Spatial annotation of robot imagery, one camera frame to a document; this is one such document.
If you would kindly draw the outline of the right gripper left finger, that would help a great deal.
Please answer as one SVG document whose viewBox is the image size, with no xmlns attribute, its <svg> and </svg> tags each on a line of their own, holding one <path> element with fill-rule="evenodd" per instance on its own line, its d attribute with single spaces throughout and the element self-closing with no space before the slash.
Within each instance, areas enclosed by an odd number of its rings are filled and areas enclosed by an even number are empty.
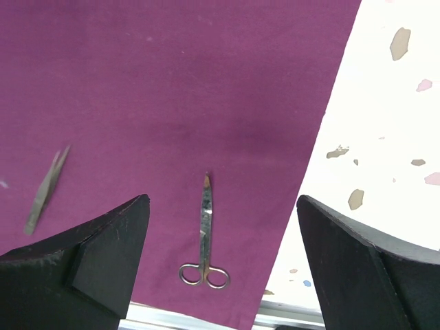
<svg viewBox="0 0 440 330">
<path fill-rule="evenodd" d="M 117 329 L 127 316 L 149 224 L 137 196 L 1 255 L 2 329 Z"/>
</svg>

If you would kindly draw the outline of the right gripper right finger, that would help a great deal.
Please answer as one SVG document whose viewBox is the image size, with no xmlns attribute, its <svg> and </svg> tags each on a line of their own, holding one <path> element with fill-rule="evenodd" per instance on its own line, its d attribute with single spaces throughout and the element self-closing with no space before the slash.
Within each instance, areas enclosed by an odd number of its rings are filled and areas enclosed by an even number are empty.
<svg viewBox="0 0 440 330">
<path fill-rule="evenodd" d="M 439 329 L 439 252 L 296 202 L 326 329 Z"/>
</svg>

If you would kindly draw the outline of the steel tweezers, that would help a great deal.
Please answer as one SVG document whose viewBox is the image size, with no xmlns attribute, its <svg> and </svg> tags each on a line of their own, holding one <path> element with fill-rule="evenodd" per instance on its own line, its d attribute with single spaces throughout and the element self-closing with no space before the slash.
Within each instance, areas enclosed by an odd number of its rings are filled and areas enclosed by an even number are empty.
<svg viewBox="0 0 440 330">
<path fill-rule="evenodd" d="M 30 214 L 27 218 L 26 225 L 23 229 L 23 232 L 26 235 L 32 235 L 34 233 L 36 226 L 39 222 L 40 216 L 44 208 L 48 205 L 54 193 L 56 184 L 58 182 L 58 178 L 61 174 L 69 150 L 70 150 L 70 145 L 66 146 L 63 153 L 61 153 L 61 151 L 56 152 L 54 159 L 52 160 L 51 166 L 36 192 L 36 196 L 34 198 Z"/>
</svg>

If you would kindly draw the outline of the steel scissors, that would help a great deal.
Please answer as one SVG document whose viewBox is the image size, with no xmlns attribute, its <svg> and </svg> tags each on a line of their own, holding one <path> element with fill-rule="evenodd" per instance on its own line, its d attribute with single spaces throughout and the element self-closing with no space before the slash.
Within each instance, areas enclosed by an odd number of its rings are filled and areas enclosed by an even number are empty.
<svg viewBox="0 0 440 330">
<path fill-rule="evenodd" d="M 184 263 L 179 267 L 180 280 L 190 286 L 198 286 L 206 283 L 212 289 L 225 289 L 230 284 L 230 275 L 224 269 L 213 267 L 210 264 L 211 257 L 211 237 L 212 237 L 212 216 L 213 216 L 212 184 L 208 173 L 204 175 L 203 192 L 201 200 L 201 219 L 199 230 L 199 262 Z M 195 269 L 199 272 L 198 280 L 189 280 L 184 272 Z M 209 275 L 218 273 L 224 276 L 225 282 L 217 285 L 210 281 Z"/>
</svg>

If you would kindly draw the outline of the purple cloth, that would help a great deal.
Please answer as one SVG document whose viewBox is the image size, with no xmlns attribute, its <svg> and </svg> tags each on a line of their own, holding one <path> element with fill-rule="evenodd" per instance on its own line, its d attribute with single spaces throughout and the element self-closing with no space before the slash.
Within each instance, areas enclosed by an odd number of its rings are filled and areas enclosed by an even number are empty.
<svg viewBox="0 0 440 330">
<path fill-rule="evenodd" d="M 2 1 L 1 251 L 146 194 L 134 302 L 250 329 L 358 1 Z M 57 151 L 68 156 L 32 235 Z M 190 286 L 204 175 L 210 264 Z"/>
</svg>

